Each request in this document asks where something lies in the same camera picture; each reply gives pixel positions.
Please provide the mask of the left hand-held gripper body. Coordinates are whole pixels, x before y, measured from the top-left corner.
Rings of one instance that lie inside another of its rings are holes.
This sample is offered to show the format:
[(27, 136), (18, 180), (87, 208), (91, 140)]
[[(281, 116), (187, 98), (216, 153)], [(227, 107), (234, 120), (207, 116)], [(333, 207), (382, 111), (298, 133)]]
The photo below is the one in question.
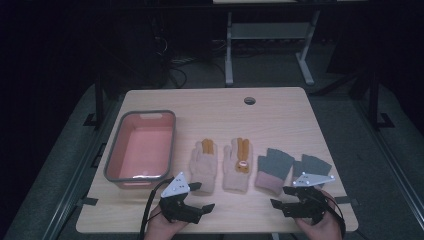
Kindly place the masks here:
[(185, 174), (180, 172), (161, 193), (159, 206), (163, 216), (169, 222), (177, 220), (197, 224), (200, 221), (201, 216), (197, 214), (197, 210), (200, 208), (184, 203), (185, 198), (191, 192), (189, 184)]

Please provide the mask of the pink basin with grey rim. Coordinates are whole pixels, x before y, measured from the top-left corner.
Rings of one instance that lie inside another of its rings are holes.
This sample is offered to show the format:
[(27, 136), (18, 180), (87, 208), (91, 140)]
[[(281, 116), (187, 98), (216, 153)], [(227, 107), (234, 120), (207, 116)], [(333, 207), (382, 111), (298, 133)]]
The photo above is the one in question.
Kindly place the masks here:
[(170, 110), (125, 113), (107, 157), (105, 178), (122, 189), (158, 185), (171, 171), (175, 127)]

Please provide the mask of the grey metal desk frame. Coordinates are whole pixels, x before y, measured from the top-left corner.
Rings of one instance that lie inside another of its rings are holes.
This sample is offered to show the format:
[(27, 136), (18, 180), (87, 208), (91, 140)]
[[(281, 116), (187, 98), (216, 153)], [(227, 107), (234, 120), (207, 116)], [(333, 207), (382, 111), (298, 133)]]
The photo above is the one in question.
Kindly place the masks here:
[(307, 85), (315, 81), (307, 65), (307, 54), (315, 33), (320, 11), (313, 13), (309, 22), (294, 23), (234, 23), (232, 13), (227, 14), (225, 85), (234, 84), (232, 64), (233, 40), (303, 40), (304, 46), (295, 54), (303, 79)]

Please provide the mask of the black metal stand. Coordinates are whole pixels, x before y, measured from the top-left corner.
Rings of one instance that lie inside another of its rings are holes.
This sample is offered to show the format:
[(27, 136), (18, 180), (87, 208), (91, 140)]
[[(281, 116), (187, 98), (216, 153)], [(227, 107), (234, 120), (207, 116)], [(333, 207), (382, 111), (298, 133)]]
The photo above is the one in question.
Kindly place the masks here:
[(94, 80), (95, 112), (87, 115), (83, 125), (99, 129), (105, 119), (104, 91), (102, 76), (97, 74)]
[(375, 71), (370, 73), (369, 77), (369, 101), (368, 101), (368, 120), (374, 130), (381, 128), (394, 128), (395, 125), (386, 113), (378, 111), (379, 103), (379, 76)]

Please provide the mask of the beige glove with bear patch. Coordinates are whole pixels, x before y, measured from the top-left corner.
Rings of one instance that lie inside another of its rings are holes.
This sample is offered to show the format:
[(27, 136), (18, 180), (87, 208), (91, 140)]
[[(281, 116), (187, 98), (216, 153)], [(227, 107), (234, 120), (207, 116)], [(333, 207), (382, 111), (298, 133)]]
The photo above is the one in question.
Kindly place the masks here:
[(246, 192), (253, 170), (253, 147), (249, 139), (235, 138), (224, 147), (223, 189)]

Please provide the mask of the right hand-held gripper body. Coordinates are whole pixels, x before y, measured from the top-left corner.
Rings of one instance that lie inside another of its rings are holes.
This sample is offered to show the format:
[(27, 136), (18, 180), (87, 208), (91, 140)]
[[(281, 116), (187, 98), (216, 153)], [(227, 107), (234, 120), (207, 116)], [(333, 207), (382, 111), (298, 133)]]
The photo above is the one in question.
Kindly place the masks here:
[(303, 173), (290, 187), (296, 187), (299, 199), (297, 203), (287, 203), (289, 217), (310, 218), (313, 224), (323, 219), (327, 201), (317, 186), (335, 180), (334, 176), (324, 176)]

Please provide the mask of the person's left hand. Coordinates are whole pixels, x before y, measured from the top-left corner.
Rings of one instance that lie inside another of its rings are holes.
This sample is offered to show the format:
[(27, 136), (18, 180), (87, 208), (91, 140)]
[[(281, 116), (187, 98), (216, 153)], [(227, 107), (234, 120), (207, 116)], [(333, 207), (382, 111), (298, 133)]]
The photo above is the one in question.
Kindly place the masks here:
[(188, 225), (184, 221), (169, 222), (161, 213), (159, 205), (150, 212), (149, 219), (144, 240), (171, 240)]

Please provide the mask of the person's right hand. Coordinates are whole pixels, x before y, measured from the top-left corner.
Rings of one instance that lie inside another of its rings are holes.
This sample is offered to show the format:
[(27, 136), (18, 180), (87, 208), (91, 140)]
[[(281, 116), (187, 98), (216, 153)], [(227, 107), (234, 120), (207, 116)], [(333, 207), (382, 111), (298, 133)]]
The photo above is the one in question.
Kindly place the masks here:
[(302, 218), (294, 219), (296, 225), (306, 234), (309, 240), (342, 240), (342, 233), (337, 218), (329, 211), (325, 211), (323, 219), (310, 225)]

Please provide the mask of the grey glove with pink cuff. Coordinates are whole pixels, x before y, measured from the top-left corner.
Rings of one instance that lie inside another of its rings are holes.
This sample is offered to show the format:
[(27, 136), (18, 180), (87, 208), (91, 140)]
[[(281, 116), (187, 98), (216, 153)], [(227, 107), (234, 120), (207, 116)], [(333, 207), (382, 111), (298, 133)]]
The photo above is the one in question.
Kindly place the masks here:
[(292, 181), (296, 181), (303, 173), (327, 176), (332, 165), (315, 156), (303, 154), (300, 161), (293, 162)]
[(291, 155), (268, 148), (266, 156), (258, 157), (258, 173), (255, 186), (280, 195), (288, 173), (295, 161)]

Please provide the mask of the beige glove with orange fingers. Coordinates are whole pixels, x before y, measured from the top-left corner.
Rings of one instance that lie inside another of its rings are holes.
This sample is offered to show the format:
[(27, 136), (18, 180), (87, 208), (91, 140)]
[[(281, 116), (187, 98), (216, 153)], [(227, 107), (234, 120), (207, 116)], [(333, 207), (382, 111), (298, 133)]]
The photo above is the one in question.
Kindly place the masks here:
[(201, 184), (200, 191), (212, 194), (218, 167), (217, 146), (211, 139), (195, 144), (189, 163), (191, 181)]

